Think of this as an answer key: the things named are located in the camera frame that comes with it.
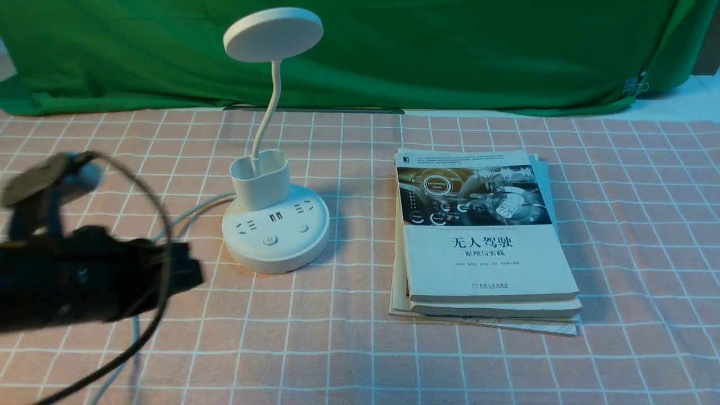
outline black cable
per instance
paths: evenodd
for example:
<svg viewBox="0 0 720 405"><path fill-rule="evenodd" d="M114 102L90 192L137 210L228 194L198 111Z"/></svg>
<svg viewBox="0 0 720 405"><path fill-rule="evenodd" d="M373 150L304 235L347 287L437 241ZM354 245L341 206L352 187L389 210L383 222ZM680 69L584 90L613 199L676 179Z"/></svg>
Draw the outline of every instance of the black cable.
<svg viewBox="0 0 720 405"><path fill-rule="evenodd" d="M153 336L155 330L158 328L158 325L163 318L163 314L165 313L165 309L168 304L168 293L170 291L172 226L170 224L170 218L168 217L165 208L163 208L160 200L153 194L153 191L143 180L139 179L127 167L125 167L125 165L116 161L111 156L108 156L101 152L87 151L80 153L74 158L75 162L78 164L85 164L92 159L101 159L106 161L110 166L113 166L115 169L117 169L128 180L135 183L145 193L145 195L150 199L150 202L160 213L160 217L163 221L163 228L165 230L165 238L167 240L167 244L165 245L165 249L163 250L163 256L165 259L163 260L163 266L160 273L158 309L155 312L153 320L150 321L148 328L140 335L138 340L133 342L124 352L120 353L115 359L111 360L106 365L103 365L99 369L78 380L73 385L68 386L67 388L63 388L62 390L52 395L49 395L44 399L39 400L36 405L50 405L59 402L60 400L67 398L68 396L89 386L90 384L94 383L106 374L113 371L115 368L119 367L121 364L130 360L132 356L134 356L135 353L139 352L140 348L143 347L143 345L145 345L145 343L147 343Z"/></svg>

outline power button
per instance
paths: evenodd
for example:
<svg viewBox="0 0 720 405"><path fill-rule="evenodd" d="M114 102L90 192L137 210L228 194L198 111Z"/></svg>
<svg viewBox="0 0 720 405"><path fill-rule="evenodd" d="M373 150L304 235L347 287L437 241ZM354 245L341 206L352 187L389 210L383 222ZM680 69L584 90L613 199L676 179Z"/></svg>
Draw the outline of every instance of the power button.
<svg viewBox="0 0 720 405"><path fill-rule="evenodd" d="M265 244L265 246L272 246L275 243L277 243L277 236L275 235L268 235L263 238L263 244Z"/></svg>

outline lamp head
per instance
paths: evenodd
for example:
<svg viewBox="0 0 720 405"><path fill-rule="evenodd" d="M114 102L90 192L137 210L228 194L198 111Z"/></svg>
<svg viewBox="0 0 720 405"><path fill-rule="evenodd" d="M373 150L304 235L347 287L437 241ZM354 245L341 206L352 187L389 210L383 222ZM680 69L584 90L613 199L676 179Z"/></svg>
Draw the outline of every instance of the lamp head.
<svg viewBox="0 0 720 405"><path fill-rule="evenodd" d="M242 62L272 62L299 55L323 37L313 12L280 7L256 12L231 25L222 38L225 52Z"/></svg>

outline cover image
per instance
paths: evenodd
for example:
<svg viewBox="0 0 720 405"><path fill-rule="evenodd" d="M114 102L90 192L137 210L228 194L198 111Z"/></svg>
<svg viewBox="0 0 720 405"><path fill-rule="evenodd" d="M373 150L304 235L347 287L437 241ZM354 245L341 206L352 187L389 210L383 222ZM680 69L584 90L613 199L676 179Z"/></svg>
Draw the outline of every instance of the cover image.
<svg viewBox="0 0 720 405"><path fill-rule="evenodd" d="M409 163L409 156L404 156ZM403 220L427 226L552 223L530 164L398 167Z"/></svg>

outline publisher logo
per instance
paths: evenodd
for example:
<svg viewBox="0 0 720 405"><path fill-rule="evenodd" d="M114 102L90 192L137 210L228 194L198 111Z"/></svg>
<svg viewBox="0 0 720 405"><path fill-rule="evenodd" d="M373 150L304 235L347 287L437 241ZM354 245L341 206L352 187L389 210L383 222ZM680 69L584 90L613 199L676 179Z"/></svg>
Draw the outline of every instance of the publisher logo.
<svg viewBox="0 0 720 405"><path fill-rule="evenodd" d="M494 282L490 284L478 284L478 283L472 283L472 287L477 290L496 290L498 288L507 288L508 284L504 282Z"/></svg>

